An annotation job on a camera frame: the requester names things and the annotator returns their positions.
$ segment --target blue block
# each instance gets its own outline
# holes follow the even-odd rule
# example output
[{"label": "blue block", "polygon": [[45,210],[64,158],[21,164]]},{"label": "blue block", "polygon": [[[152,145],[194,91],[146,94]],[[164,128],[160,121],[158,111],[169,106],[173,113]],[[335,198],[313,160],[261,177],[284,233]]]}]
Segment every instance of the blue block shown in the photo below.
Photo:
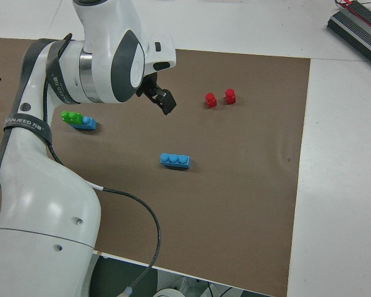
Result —
[{"label": "blue block", "polygon": [[190,162],[190,157],[186,155],[170,155],[168,153],[161,155],[161,164],[168,167],[190,168]]},{"label": "blue block", "polygon": [[93,118],[90,118],[89,116],[84,116],[82,118],[82,125],[73,125],[70,124],[73,128],[81,129],[81,130],[95,130],[96,125],[98,124]]}]

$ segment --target black strap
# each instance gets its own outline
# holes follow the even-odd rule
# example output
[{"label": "black strap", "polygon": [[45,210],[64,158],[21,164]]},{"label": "black strap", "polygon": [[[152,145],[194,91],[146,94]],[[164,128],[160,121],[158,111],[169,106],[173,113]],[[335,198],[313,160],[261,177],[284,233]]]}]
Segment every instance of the black strap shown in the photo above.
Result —
[{"label": "black strap", "polygon": [[15,127],[28,129],[32,131],[37,136],[46,140],[48,143],[52,144],[52,132],[49,125],[36,118],[25,113],[11,113],[4,122],[4,130],[12,129]]},{"label": "black strap", "polygon": [[71,34],[65,37],[64,40],[54,42],[49,51],[46,62],[46,79],[49,85],[54,90],[56,96],[65,104],[80,104],[76,102],[67,90],[64,78],[62,75],[59,58],[71,41]]}]

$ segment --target red lego brick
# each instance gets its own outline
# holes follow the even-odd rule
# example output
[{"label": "red lego brick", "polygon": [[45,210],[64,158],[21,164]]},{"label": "red lego brick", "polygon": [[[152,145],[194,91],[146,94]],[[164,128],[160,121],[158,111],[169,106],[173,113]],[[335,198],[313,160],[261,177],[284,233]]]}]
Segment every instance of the red lego brick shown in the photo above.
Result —
[{"label": "red lego brick", "polygon": [[233,89],[229,88],[225,91],[225,100],[227,104],[234,104],[236,102],[235,91]]},{"label": "red lego brick", "polygon": [[205,97],[205,101],[209,108],[215,107],[217,105],[217,100],[213,93],[208,93]]}]

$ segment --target brown mat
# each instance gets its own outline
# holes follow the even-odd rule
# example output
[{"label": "brown mat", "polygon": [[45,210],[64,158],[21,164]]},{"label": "brown mat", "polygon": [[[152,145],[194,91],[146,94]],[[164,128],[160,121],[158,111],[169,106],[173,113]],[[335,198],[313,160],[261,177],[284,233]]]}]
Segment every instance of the brown mat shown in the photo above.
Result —
[{"label": "brown mat", "polygon": [[[29,40],[0,39],[2,123]],[[178,106],[169,115],[145,97],[125,104],[62,106],[54,147],[84,178],[128,191],[155,210],[163,230],[157,265],[272,296],[286,296],[309,59],[178,51],[158,83]],[[224,104],[233,88],[235,105]],[[204,96],[218,106],[209,110]],[[94,117],[94,132],[61,122],[62,110]],[[160,165],[161,153],[190,155],[187,171]],[[136,202],[98,193],[96,249],[149,262],[152,219]]]}]

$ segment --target white robotic arm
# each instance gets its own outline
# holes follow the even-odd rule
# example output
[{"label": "white robotic arm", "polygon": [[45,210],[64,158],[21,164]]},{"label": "white robotic arm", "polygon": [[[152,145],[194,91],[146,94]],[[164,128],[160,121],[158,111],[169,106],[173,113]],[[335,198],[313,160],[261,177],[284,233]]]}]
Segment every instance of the white robotic arm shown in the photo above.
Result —
[{"label": "white robotic arm", "polygon": [[168,114],[156,85],[173,67],[171,43],[148,41],[131,0],[74,0],[85,41],[39,40],[26,53],[0,151],[0,297],[80,296],[100,224],[88,184],[46,155],[54,109],[119,103],[145,94]]}]

